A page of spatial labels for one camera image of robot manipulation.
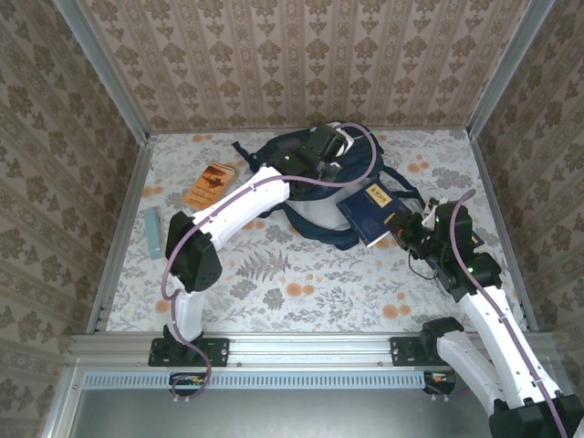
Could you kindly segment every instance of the orange book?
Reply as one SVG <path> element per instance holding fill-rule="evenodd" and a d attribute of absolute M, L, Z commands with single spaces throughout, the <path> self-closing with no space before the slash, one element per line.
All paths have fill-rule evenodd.
<path fill-rule="evenodd" d="M 235 169 L 218 162 L 212 162 L 193 184 L 182 201 L 191 207 L 203 210 L 213 205 L 221 197 L 227 184 L 235 176 Z"/>

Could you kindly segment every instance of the black cable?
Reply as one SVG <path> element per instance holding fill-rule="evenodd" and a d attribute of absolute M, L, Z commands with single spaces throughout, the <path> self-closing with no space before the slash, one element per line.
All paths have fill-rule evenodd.
<path fill-rule="evenodd" d="M 435 280 L 438 277 L 438 272 L 434 272 L 434 276 L 423 276 L 422 274 L 420 274 L 419 272 L 416 272 L 413 270 L 412 267 L 412 253 L 408 253 L 408 266 L 410 267 L 410 270 L 416 275 L 416 276 L 420 276 L 421 278 L 423 278 L 424 280 Z"/>

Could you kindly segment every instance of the damask wallpaper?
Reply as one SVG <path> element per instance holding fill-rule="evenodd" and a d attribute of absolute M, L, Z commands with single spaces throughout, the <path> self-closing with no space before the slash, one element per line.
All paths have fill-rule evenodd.
<path fill-rule="evenodd" d="M 464 126 L 527 0 L 81 0 L 150 130 Z"/>
<path fill-rule="evenodd" d="M 0 436 L 40 430 L 137 146 L 50 0 L 0 1 Z"/>
<path fill-rule="evenodd" d="M 584 392 L 584 2 L 557 1 L 480 135 L 531 302 Z"/>

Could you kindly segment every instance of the robotic arm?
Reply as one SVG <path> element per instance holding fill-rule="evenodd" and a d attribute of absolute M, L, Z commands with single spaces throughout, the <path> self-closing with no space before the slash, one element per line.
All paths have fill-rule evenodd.
<path fill-rule="evenodd" d="M 372 163 L 358 180 L 368 176 L 375 161 L 370 142 Z M 173 301 L 165 337 L 176 339 L 181 347 L 201 341 L 203 291 L 222 273 L 217 250 L 243 225 L 308 190 L 314 181 L 345 185 L 327 181 L 339 169 L 335 160 L 351 145 L 346 132 L 321 125 L 306 145 L 274 154 L 267 166 L 221 202 L 192 217 L 180 212 L 172 218 L 164 278 L 170 271 L 174 294 L 167 297 L 163 292 Z M 463 378 L 489 414 L 493 436 L 573 436 L 584 416 L 580 400 L 576 395 L 564 396 L 543 370 L 510 314 L 500 288 L 500 266 L 487 253 L 475 254 L 472 219 L 465 207 L 460 213 L 458 208 L 452 203 L 438 205 L 433 220 L 423 222 L 420 214 L 393 214 L 386 225 L 402 249 L 435 268 L 444 289 L 473 321 L 491 361 L 473 346 L 454 318 L 423 325 L 420 353 L 430 361 L 445 361 Z"/>

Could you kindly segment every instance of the blue book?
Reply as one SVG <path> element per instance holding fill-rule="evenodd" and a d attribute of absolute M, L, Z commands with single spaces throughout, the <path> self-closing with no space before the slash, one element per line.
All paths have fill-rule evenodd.
<path fill-rule="evenodd" d="M 338 202 L 337 207 L 368 248 L 390 233 L 383 222 L 390 214 L 411 212 L 379 180 Z"/>

